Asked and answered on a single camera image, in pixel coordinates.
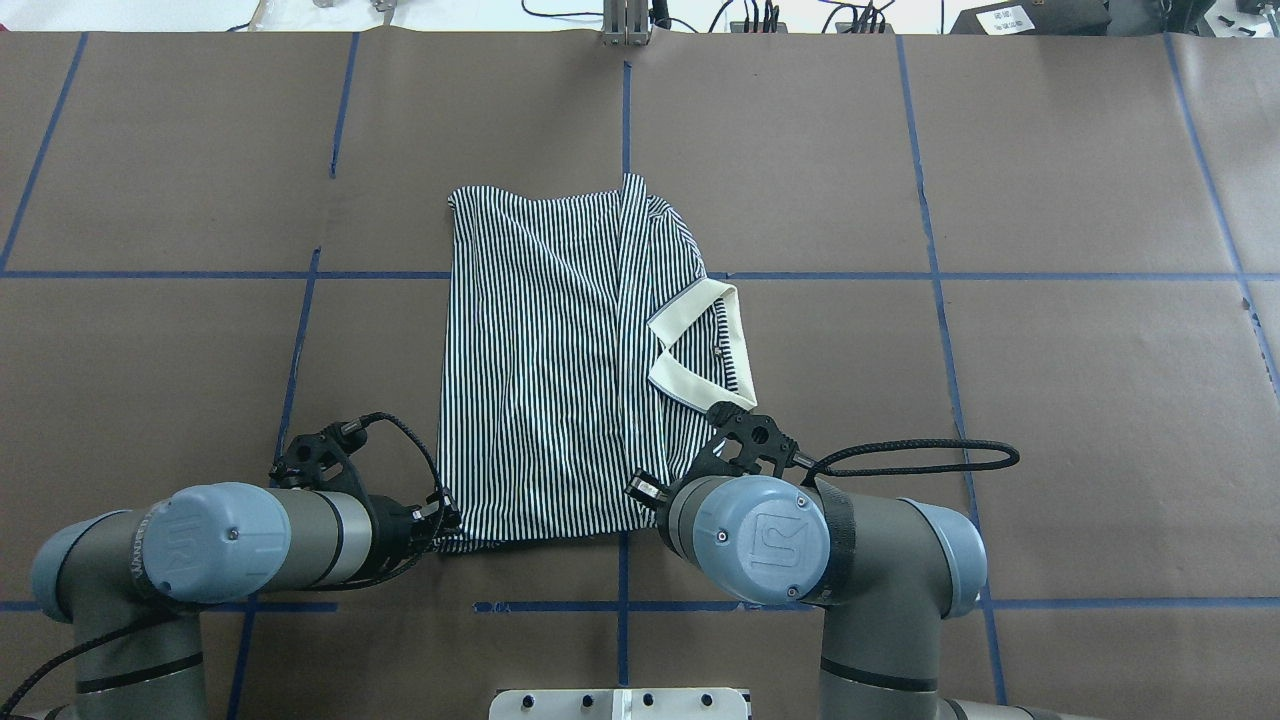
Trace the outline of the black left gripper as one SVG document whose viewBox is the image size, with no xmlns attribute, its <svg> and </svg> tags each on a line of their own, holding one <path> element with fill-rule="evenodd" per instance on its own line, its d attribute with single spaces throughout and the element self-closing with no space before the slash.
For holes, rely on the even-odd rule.
<svg viewBox="0 0 1280 720">
<path fill-rule="evenodd" d="M 426 505 L 403 505 L 383 495 L 369 497 L 372 538 L 366 583 L 385 582 L 460 530 L 461 512 L 452 495 L 430 495 Z"/>
</svg>

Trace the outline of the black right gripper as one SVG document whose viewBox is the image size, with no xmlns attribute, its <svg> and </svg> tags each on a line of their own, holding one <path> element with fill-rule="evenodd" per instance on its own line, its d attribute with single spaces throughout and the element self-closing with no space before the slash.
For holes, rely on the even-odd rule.
<svg viewBox="0 0 1280 720">
<path fill-rule="evenodd" d="M 652 511 L 658 521 L 668 521 L 673 489 L 646 470 L 635 470 L 628 478 L 623 493 L 627 498 Z"/>
</svg>

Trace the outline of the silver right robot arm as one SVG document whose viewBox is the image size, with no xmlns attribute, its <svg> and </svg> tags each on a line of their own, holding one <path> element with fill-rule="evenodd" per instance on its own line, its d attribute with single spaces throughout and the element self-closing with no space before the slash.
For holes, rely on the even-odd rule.
<svg viewBox="0 0 1280 720">
<path fill-rule="evenodd" d="M 636 471 L 625 492 L 655 514 L 669 550 L 726 593 L 823 611 L 820 717 L 1055 717 L 940 693 L 941 626 L 973 611 L 988 579 L 986 544 L 968 516 L 767 475 L 666 487 Z"/>
</svg>

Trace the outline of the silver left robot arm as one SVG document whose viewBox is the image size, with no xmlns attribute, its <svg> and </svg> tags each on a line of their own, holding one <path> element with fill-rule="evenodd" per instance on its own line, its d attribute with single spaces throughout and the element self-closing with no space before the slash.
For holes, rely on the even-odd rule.
<svg viewBox="0 0 1280 720">
<path fill-rule="evenodd" d="M 76 642 L 3 702 L 63 664 L 76 696 L 45 719 L 205 719 L 202 612 L 251 594 L 376 585 L 434 551 L 461 524 L 449 493 L 425 506 L 337 489 L 192 486 L 49 537 L 29 580 L 38 609 Z"/>
</svg>

